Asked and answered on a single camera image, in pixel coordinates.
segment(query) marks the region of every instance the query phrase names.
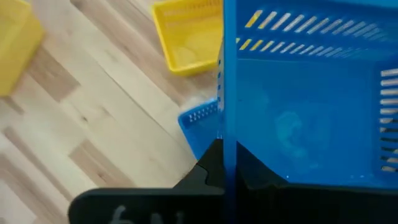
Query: wooden floor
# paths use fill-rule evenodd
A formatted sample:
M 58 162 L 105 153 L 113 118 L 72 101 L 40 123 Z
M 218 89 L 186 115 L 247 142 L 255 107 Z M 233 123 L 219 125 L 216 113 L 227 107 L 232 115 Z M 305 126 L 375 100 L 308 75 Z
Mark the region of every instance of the wooden floor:
M 68 223 L 97 187 L 173 187 L 196 162 L 177 116 L 215 95 L 173 76 L 155 0 L 31 0 L 47 35 L 0 100 L 0 224 Z

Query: blue plastic basket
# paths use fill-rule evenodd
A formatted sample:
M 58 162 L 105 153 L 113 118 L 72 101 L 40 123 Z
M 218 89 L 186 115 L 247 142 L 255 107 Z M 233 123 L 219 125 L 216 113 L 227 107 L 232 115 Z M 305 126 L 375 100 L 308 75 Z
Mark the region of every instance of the blue plastic basket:
M 289 182 L 398 187 L 398 2 L 225 1 L 224 42 L 227 169 L 238 141 Z
M 178 123 L 191 146 L 193 155 L 200 159 L 217 137 L 219 130 L 217 101 L 210 100 L 182 113 L 178 117 Z

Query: shopping basket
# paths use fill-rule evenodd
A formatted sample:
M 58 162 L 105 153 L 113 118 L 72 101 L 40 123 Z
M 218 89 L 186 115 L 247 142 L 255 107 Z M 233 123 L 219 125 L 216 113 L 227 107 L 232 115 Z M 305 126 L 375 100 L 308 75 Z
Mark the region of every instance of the shopping basket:
M 13 90 L 43 34 L 28 2 L 0 1 L 0 96 Z
M 220 129 L 217 111 L 217 101 L 210 100 L 178 117 L 178 123 L 196 159 L 204 155 L 217 137 Z
M 224 154 L 238 141 L 293 183 L 398 187 L 398 2 L 226 1 L 224 19 Z
M 222 0 L 156 2 L 153 15 L 171 72 L 185 76 L 216 68 L 223 36 Z

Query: ventilation slot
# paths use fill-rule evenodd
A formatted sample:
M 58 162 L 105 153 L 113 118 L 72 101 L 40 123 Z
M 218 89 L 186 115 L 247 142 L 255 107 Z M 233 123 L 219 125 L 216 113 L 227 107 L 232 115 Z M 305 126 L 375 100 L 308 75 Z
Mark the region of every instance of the ventilation slot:
M 353 26 L 352 28 L 350 28 L 349 30 L 347 30 L 346 32 L 343 33 L 343 35 L 350 35 L 353 32 L 359 30 L 360 28 L 364 27 L 366 25 L 365 22 L 360 22 L 359 24 L 356 24 L 355 26 Z
M 301 31 L 303 31 L 305 28 L 307 28 L 309 25 L 311 25 L 313 22 L 315 22 L 317 19 L 316 16 L 311 17 L 311 19 L 307 20 L 306 22 L 304 22 L 303 25 L 301 25 L 297 30 L 295 30 L 294 32 L 299 33 Z
M 341 27 L 337 28 L 337 30 L 333 31 L 332 34 L 334 34 L 334 35 L 339 34 L 340 32 L 342 32 L 345 29 L 349 28 L 353 24 L 354 24 L 354 21 L 348 21 L 344 25 L 342 25 Z
M 389 147 L 381 147 L 381 150 L 390 152 L 390 153 L 394 153 L 394 154 L 398 154 L 398 149 L 393 149 L 393 148 L 389 148 Z
M 256 50 L 262 43 L 263 43 L 262 40 L 257 41 L 257 43 L 254 44 L 253 47 L 250 48 L 250 51 Z
M 253 16 L 250 18 L 249 22 L 245 25 L 246 28 L 250 28 L 253 26 L 253 24 L 258 20 L 258 18 L 261 16 L 262 10 L 257 10 Z
M 387 171 L 387 172 L 398 172 L 398 170 L 396 168 L 389 167 L 389 166 L 382 166 L 381 170 Z
M 247 41 L 245 41 L 245 43 L 241 46 L 241 48 L 239 48 L 239 50 L 244 50 L 246 49 L 246 47 L 251 43 L 251 39 L 248 39 Z
M 394 108 L 383 108 L 383 109 L 380 109 L 380 114 L 384 114 L 384 115 L 396 115 L 396 114 L 398 114 L 398 109 L 394 109 Z
M 312 34 L 317 31 L 319 28 L 323 27 L 327 22 L 329 22 L 329 18 L 322 20 L 320 23 L 312 27 L 310 30 L 307 31 L 308 34 Z
M 385 141 L 385 142 L 393 142 L 393 143 L 397 143 L 398 142 L 398 139 L 396 139 L 396 138 L 381 137 L 380 140 Z
M 381 133 L 398 133 L 398 128 L 380 128 Z
M 272 44 L 274 44 L 275 42 L 272 40 L 270 42 L 268 42 L 260 51 L 266 51 Z
M 259 29 L 264 29 L 265 26 L 276 16 L 277 12 L 272 11 L 266 19 L 259 25 Z
M 333 28 L 335 28 L 336 26 L 338 26 L 338 24 L 341 24 L 342 22 L 343 21 L 341 19 L 336 20 L 332 24 L 328 25 L 328 27 L 321 30 L 321 34 L 326 34 L 327 32 L 329 32 L 329 30 L 332 30 Z
M 291 43 L 287 47 L 285 47 L 285 49 L 281 50 L 280 52 L 283 54 L 286 51 L 288 51 L 289 49 L 291 49 L 294 45 L 296 45 L 296 43 Z
M 300 46 L 298 46 L 298 47 L 296 47 L 294 50 L 292 50 L 290 53 L 291 54 L 294 54 L 294 53 L 296 53 L 296 52 L 298 52 L 300 49 L 302 49 L 303 47 L 305 47 L 305 45 L 300 45 Z
M 398 89 L 384 89 L 380 91 L 380 94 L 383 96 L 391 96 L 391 95 L 398 95 Z
M 342 57 L 342 58 L 353 57 L 354 55 L 360 54 L 361 52 L 362 52 L 362 50 L 357 48 L 355 50 L 350 50 L 350 51 L 346 52 L 345 54 L 342 54 L 340 57 Z
M 342 50 L 343 50 L 343 49 L 342 49 L 341 47 L 339 47 L 339 48 L 337 48 L 337 49 L 331 51 L 330 53 L 327 53 L 327 54 L 325 55 L 325 57 L 333 56 L 333 55 L 337 54 L 338 52 L 341 52 Z
M 356 59 L 356 58 L 368 58 L 372 50 L 369 49 L 357 49 L 352 54 L 349 54 L 348 57 Z
M 378 40 L 378 39 L 380 39 L 380 38 L 382 38 L 384 36 L 386 36 L 386 34 L 383 34 L 383 33 L 376 34 L 376 35 L 372 36 L 371 38 L 369 38 L 369 40 Z
M 398 68 L 381 71 L 382 77 L 393 76 L 393 75 L 398 75 Z
M 309 55 L 316 54 L 316 53 L 318 53 L 319 51 L 321 51 L 323 48 L 324 48 L 323 46 L 317 47 L 315 50 L 311 51 L 311 52 L 309 53 Z
M 398 99 L 382 99 L 380 101 L 382 105 L 398 105 Z
M 322 50 L 321 52 L 317 53 L 317 56 L 322 56 L 322 55 L 328 53 L 331 50 L 333 50 L 333 47 L 328 47 L 325 50 Z
M 376 24 L 367 25 L 365 28 L 363 28 L 363 29 L 357 31 L 357 32 L 354 34 L 354 36 L 355 36 L 355 37 L 359 37 L 359 36 L 365 34 L 366 32 L 369 32 L 371 29 L 375 28 L 376 26 L 377 26 Z
M 398 78 L 391 78 L 391 79 L 387 79 L 387 80 L 382 80 L 382 81 L 381 81 L 381 85 L 382 85 L 382 86 L 394 86 L 394 85 L 398 85 Z
M 280 25 L 282 25 L 290 17 L 290 15 L 290 13 L 285 13 L 284 16 L 282 16 L 282 18 L 280 18 L 279 21 L 272 26 L 271 30 L 278 29 Z
M 274 53 L 275 51 L 277 51 L 279 48 L 281 48 L 283 45 L 285 44 L 285 42 L 280 42 L 278 45 L 276 45 L 272 50 L 271 53 Z
M 353 49 L 346 49 L 346 50 L 342 50 L 340 53 L 335 54 L 333 57 L 334 58 L 338 58 L 342 55 L 346 55 L 348 53 L 350 53 Z
M 379 28 L 375 28 L 372 31 L 369 31 L 368 33 L 364 34 L 363 37 L 365 39 L 372 37 L 375 34 L 378 34 L 381 30 Z
M 300 52 L 300 55 L 309 52 L 309 51 L 312 50 L 314 47 L 315 47 L 314 45 L 311 45 L 311 46 L 307 47 L 305 50 L 303 50 L 302 52 Z
M 391 163 L 398 163 L 398 158 L 394 158 L 394 157 L 387 157 L 387 156 L 382 156 L 380 157 L 381 160 L 384 160 L 386 162 L 391 162 Z
M 297 16 L 287 27 L 285 27 L 284 32 L 291 30 L 294 26 L 296 26 L 302 19 L 304 19 L 303 15 Z
M 398 119 L 394 118 L 380 118 L 381 124 L 396 124 L 398 123 Z
M 192 114 L 189 115 L 189 122 L 196 122 L 199 121 L 200 119 L 206 118 L 209 114 L 213 114 L 217 112 L 217 105 L 216 104 L 211 104 L 210 106 L 207 106 L 206 108 L 203 108 L 201 110 L 197 110 L 193 112 Z

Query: yellow plastic basket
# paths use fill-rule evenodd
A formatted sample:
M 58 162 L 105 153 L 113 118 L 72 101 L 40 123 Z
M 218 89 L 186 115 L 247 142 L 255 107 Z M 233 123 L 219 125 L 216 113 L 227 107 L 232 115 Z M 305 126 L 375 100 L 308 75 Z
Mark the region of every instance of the yellow plastic basket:
M 223 36 L 222 0 L 171 0 L 153 15 L 169 69 L 193 75 L 216 67 Z
M 43 33 L 30 4 L 0 0 L 0 96 L 11 92 Z

